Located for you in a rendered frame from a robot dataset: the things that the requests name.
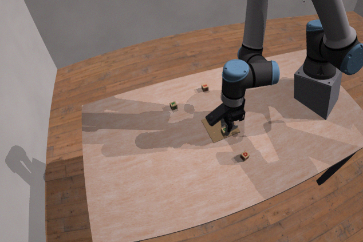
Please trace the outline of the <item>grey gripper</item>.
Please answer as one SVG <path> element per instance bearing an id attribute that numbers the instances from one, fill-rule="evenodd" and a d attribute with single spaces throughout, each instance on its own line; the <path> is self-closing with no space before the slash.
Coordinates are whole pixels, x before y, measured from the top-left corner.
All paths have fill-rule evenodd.
<path id="1" fill-rule="evenodd" d="M 225 135 L 226 136 L 228 136 L 232 130 L 234 130 L 234 129 L 236 129 L 238 127 L 238 125 L 234 125 L 234 121 L 237 121 L 237 120 L 242 121 L 242 120 L 244 120 L 245 113 L 246 113 L 244 111 L 244 104 L 245 104 L 245 98 L 244 98 L 243 104 L 241 104 L 239 107 L 232 108 L 232 107 L 229 107 L 229 106 L 226 106 L 225 105 L 228 108 L 234 109 L 231 113 L 229 113 L 228 115 L 226 115 L 221 120 L 221 126 L 222 126 L 222 128 L 226 126 L 226 130 L 225 130 Z"/>

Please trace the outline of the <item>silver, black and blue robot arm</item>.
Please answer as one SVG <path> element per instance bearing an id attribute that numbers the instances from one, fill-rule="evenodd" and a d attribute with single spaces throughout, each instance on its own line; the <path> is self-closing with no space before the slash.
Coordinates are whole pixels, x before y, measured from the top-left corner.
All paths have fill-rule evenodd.
<path id="1" fill-rule="evenodd" d="M 357 73 L 363 67 L 363 43 L 349 26 L 342 0 L 311 1 L 319 19 L 306 25 L 304 73 L 317 80 L 334 77 L 336 68 L 347 75 Z M 243 104 L 246 89 L 279 81 L 278 64 L 262 56 L 268 7 L 269 0 L 247 0 L 242 48 L 238 50 L 238 59 L 224 64 L 223 103 L 206 116 L 210 126 L 234 110 L 226 106 L 235 108 Z"/>

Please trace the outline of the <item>tan square mat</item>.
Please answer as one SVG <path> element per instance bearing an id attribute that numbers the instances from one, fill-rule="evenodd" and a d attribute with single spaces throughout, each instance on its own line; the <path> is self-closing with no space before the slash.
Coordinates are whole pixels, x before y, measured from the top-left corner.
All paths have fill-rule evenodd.
<path id="1" fill-rule="evenodd" d="M 213 142 L 220 141 L 222 139 L 225 139 L 227 137 L 230 137 L 230 136 L 235 135 L 235 134 L 240 132 L 240 130 L 238 128 L 236 128 L 235 130 L 231 131 L 228 136 L 223 136 L 221 131 L 220 131 L 221 128 L 222 128 L 221 121 L 219 121 L 214 126 L 209 126 L 206 118 L 201 120 L 201 121 L 202 121 L 204 127 L 206 128 L 206 130 L 207 130 L 208 134 L 210 135 Z"/>

